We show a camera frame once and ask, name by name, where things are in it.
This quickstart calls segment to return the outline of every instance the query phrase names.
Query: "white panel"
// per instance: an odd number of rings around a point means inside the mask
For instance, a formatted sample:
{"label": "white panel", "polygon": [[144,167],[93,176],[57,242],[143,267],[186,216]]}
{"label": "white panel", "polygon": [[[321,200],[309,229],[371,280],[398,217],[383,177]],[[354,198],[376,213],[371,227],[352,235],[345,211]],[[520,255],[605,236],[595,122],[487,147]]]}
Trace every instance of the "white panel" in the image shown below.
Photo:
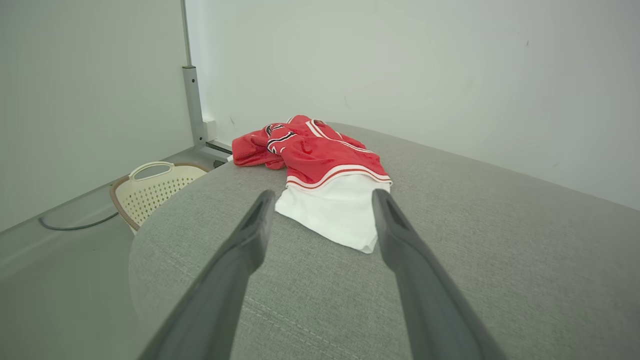
{"label": "white panel", "polygon": [[189,0],[203,112],[302,113],[640,209],[640,2]]}
{"label": "white panel", "polygon": [[0,231],[193,146],[178,0],[0,2]]}

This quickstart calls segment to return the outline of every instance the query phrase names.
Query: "basket handle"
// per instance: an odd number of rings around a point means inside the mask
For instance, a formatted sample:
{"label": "basket handle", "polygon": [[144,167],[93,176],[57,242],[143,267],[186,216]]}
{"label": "basket handle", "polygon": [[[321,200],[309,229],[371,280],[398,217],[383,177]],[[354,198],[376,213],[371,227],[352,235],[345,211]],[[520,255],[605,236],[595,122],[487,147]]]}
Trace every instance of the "basket handle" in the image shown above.
{"label": "basket handle", "polygon": [[[163,172],[161,172],[160,174],[156,174],[156,175],[151,175],[151,176],[143,177],[142,179],[136,179],[136,175],[138,175],[138,172],[141,172],[142,170],[145,170],[145,169],[148,169],[148,168],[151,168],[151,167],[160,166],[160,165],[162,165],[162,166],[166,166],[166,167],[169,167],[169,170],[167,170],[167,171],[163,171]],[[133,171],[131,172],[131,174],[129,174],[129,179],[130,179],[131,181],[143,181],[143,180],[151,179],[152,177],[156,177],[156,176],[164,175],[164,174],[166,174],[166,173],[168,173],[168,172],[171,172],[171,171],[173,170],[174,166],[175,166],[174,164],[172,164],[172,163],[168,163],[168,162],[166,162],[166,161],[152,161],[152,162],[150,162],[150,163],[146,163],[146,164],[144,164],[144,165],[140,165],[140,166],[138,166],[138,167],[136,168],[136,170],[133,170]]]}

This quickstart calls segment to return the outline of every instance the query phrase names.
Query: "beige plastic basket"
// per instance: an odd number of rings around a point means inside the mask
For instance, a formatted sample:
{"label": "beige plastic basket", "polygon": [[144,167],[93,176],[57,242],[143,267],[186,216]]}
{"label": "beige plastic basket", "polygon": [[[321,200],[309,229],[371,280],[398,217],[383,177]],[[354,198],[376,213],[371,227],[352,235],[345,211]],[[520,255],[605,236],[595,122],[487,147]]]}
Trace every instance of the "beige plastic basket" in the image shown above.
{"label": "beige plastic basket", "polygon": [[[141,171],[158,166],[168,167],[168,170],[136,178]],[[135,234],[158,206],[206,173],[204,168],[195,164],[172,164],[165,161],[146,163],[113,184],[110,190],[111,200]]]}

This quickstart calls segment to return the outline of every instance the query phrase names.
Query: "red jersey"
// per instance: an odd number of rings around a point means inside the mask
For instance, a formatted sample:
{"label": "red jersey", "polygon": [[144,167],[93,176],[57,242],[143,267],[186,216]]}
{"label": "red jersey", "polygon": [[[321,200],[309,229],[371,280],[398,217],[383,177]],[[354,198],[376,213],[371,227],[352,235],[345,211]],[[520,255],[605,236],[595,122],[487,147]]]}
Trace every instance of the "red jersey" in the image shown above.
{"label": "red jersey", "polygon": [[272,169],[287,167],[287,187],[318,190],[336,177],[351,174],[391,183],[378,155],[323,121],[304,115],[237,138],[232,151],[234,163],[239,167],[260,164]]}

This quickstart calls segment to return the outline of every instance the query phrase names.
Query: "gray sofa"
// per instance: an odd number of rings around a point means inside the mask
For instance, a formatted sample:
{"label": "gray sofa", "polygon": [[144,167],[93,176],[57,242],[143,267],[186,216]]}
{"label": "gray sofa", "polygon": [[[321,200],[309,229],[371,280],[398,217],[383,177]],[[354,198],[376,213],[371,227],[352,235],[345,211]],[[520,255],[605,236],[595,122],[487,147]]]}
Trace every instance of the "gray sofa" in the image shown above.
{"label": "gray sofa", "polygon": [[[640,359],[640,211],[344,124],[380,155],[391,194],[510,359]],[[229,163],[137,234],[131,291],[149,336],[258,194],[285,170]],[[233,359],[410,359],[380,247],[343,247],[275,214]]]}

